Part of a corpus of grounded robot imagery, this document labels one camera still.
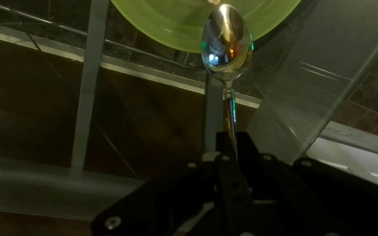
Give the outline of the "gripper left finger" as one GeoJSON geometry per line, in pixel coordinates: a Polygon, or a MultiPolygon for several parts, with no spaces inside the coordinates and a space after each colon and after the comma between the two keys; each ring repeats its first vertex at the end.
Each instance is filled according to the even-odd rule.
{"type": "Polygon", "coordinates": [[[93,236],[173,236],[213,203],[188,235],[252,235],[252,199],[225,132],[216,152],[184,160],[114,203],[91,224],[93,236]]]}

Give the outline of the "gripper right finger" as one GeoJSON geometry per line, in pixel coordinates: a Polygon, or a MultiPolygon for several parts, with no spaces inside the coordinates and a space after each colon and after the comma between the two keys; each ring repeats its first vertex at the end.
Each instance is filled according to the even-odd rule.
{"type": "Polygon", "coordinates": [[[378,236],[378,184],[309,157],[286,164],[246,132],[237,143],[253,200],[273,205],[295,236],[378,236]]]}

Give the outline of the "silver metal spoon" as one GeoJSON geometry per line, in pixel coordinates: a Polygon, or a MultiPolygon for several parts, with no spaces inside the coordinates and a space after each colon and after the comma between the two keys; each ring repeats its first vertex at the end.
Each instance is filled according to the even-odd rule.
{"type": "Polygon", "coordinates": [[[237,155],[236,94],[233,82],[247,71],[253,42],[245,20],[234,6],[220,4],[211,11],[204,24],[200,52],[206,71],[224,86],[227,127],[233,151],[237,155]]]}

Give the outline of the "green plate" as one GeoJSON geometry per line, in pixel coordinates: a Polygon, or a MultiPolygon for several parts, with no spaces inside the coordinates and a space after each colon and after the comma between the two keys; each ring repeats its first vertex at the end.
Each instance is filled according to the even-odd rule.
{"type": "MultiPolygon", "coordinates": [[[[136,29],[170,48],[200,52],[204,24],[215,5],[208,0],[110,0],[136,29]]],[[[280,25],[302,0],[220,0],[234,6],[258,40],[280,25]]]]}

